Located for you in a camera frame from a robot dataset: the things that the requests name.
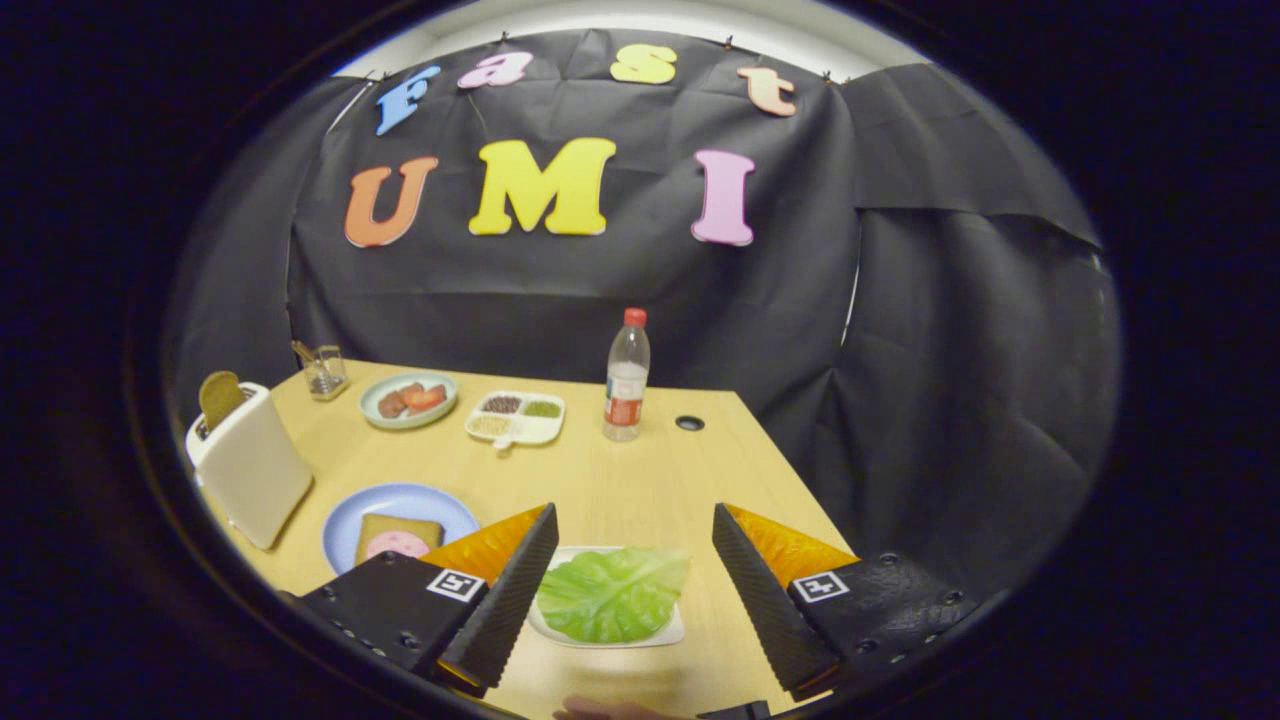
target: divided tray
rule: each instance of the divided tray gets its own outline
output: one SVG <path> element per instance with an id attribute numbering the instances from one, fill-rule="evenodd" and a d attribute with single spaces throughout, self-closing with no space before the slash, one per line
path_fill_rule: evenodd
<path id="1" fill-rule="evenodd" d="M 497 391 L 480 398 L 467 418 L 471 437 L 512 443 L 543 445 L 556 439 L 564 424 L 564 401 L 554 395 Z"/>

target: green plate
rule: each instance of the green plate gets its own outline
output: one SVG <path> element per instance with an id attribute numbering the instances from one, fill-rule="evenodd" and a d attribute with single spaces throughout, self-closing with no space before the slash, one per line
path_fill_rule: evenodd
<path id="1" fill-rule="evenodd" d="M 383 418 L 383 415 L 378 411 L 378 401 L 387 397 L 387 393 L 393 389 L 401 389 L 413 383 L 422 383 L 422 387 L 426 389 L 443 384 L 444 402 L 436 405 L 426 413 L 413 415 L 412 418 L 407 416 L 408 410 L 402 411 L 399 418 Z M 364 413 L 365 419 L 372 425 L 388 430 L 404 430 L 408 428 L 420 428 L 439 420 L 440 418 L 448 415 L 449 410 L 453 410 L 453 406 L 457 405 L 457 402 L 458 386 L 453 382 L 453 378 L 424 370 L 421 373 L 403 373 L 374 383 L 372 387 L 366 389 L 365 393 L 360 396 L 360 411 Z"/>

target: table surface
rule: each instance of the table surface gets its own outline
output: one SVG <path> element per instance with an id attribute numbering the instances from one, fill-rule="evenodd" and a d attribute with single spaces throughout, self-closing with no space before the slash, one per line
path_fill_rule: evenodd
<path id="1" fill-rule="evenodd" d="M 273 587 L 305 594 L 333 579 L 321 546 L 329 511 L 352 493 L 383 483 L 420 483 L 462 501 L 489 525 L 554 502 L 562 546 L 684 548 L 692 566 L 680 598 L 685 639 L 648 648 L 571 648 L 527 623 L 499 687 L 485 703 L 527 717 L 550 717 L 571 693 L 630 700 L 692 717 L 765 700 L 772 712 L 795 707 L 773 676 L 746 610 L 712 546 L 712 515 L 728 502 L 841 550 L 841 538 L 813 495 L 741 398 L 727 391 L 649 388 L 640 437 L 603 436 L 603 383 L 567 383 L 444 372 L 458 401 L 444 418 L 411 430 L 383 430 L 360 413 L 360 396 L 387 377 L 421 370 L 348 360 L 352 384 L 328 401 L 311 400 L 301 373 L 271 400 L 315 486 L 270 551 L 221 524 L 228 539 Z M 543 392 L 564 400 L 561 434 L 545 446 L 499 454 L 471 438 L 463 423 L 493 391 Z M 681 415 L 701 418 L 698 432 Z M 223 516 L 207 496 L 210 510 Z"/>

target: white toaster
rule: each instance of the white toaster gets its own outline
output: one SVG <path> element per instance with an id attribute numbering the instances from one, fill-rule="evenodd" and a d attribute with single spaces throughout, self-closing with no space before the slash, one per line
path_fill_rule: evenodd
<path id="1" fill-rule="evenodd" d="M 221 505 L 227 520 L 255 546 L 269 550 L 311 487 L 311 470 L 298 456 L 271 393 L 239 383 L 244 402 L 212 432 L 205 416 L 187 430 L 187 456 L 196 482 Z"/>

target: pink letter i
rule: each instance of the pink letter i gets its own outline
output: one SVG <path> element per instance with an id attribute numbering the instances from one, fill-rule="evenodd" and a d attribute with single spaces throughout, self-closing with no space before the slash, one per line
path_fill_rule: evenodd
<path id="1" fill-rule="evenodd" d="M 694 237 L 703 242 L 750 245 L 751 228 L 745 220 L 746 173 L 755 169 L 755 163 L 723 150 L 699 150 L 694 158 L 707 176 L 703 217 L 692 225 Z"/>

